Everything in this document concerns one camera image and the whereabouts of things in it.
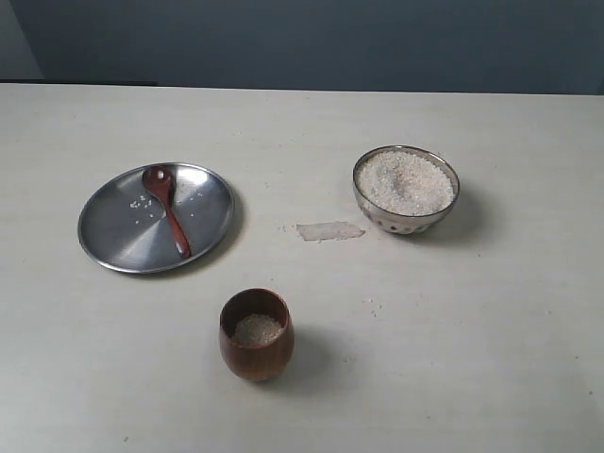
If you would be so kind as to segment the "brown wooden cup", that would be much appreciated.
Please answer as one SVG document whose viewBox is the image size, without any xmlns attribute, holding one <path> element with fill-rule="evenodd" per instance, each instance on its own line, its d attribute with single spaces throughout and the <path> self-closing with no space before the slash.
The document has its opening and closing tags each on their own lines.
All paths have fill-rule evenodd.
<svg viewBox="0 0 604 453">
<path fill-rule="evenodd" d="M 281 331 L 265 344 L 241 344 L 235 340 L 236 326 L 250 315 L 265 315 L 277 321 Z M 266 381 L 279 375 L 294 351 L 294 325 L 282 297 L 263 288 L 250 288 L 233 295 L 219 318 L 222 359 L 237 377 Z"/>
</svg>

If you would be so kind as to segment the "red wooden spoon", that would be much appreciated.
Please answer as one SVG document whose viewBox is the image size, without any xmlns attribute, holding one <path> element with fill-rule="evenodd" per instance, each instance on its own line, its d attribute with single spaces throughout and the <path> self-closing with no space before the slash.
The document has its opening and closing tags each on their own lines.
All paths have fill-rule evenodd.
<svg viewBox="0 0 604 453">
<path fill-rule="evenodd" d="M 186 235 L 172 211 L 174 177 L 171 171 L 162 165 L 148 166 L 143 170 L 143 186 L 146 191 L 159 200 L 172 230 L 176 249 L 182 259 L 188 259 L 192 252 Z"/>
</svg>

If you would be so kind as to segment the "glass bowl of rice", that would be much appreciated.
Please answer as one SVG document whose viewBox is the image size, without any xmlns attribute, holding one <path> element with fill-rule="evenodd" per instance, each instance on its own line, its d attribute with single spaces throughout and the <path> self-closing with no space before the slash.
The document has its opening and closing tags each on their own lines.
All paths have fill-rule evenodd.
<svg viewBox="0 0 604 453">
<path fill-rule="evenodd" d="M 398 235 L 418 234 L 451 212 L 461 184 L 439 156 L 409 145 L 387 145 L 362 155 L 352 171 L 361 212 L 376 226 Z"/>
</svg>

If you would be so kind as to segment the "clear tape patch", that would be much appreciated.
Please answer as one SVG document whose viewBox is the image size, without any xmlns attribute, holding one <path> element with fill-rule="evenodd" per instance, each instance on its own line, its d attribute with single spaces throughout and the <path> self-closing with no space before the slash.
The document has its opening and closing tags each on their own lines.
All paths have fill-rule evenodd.
<svg viewBox="0 0 604 453">
<path fill-rule="evenodd" d="M 315 224 L 297 224 L 298 235 L 306 242 L 342 241 L 356 239 L 365 234 L 365 230 L 349 222 L 327 222 Z"/>
</svg>

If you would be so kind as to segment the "round steel plate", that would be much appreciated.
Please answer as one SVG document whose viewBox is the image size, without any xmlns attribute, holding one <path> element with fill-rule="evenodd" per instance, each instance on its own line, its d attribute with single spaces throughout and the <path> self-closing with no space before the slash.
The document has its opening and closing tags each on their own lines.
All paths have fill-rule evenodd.
<svg viewBox="0 0 604 453">
<path fill-rule="evenodd" d="M 128 170 L 101 186 L 80 212 L 77 235 L 85 253 L 102 266 L 133 275 L 171 271 L 208 254 L 227 235 L 235 193 L 218 174 L 199 165 L 163 162 L 171 177 L 168 201 L 190 253 L 178 250 L 164 206 L 143 184 L 151 164 Z"/>
</svg>

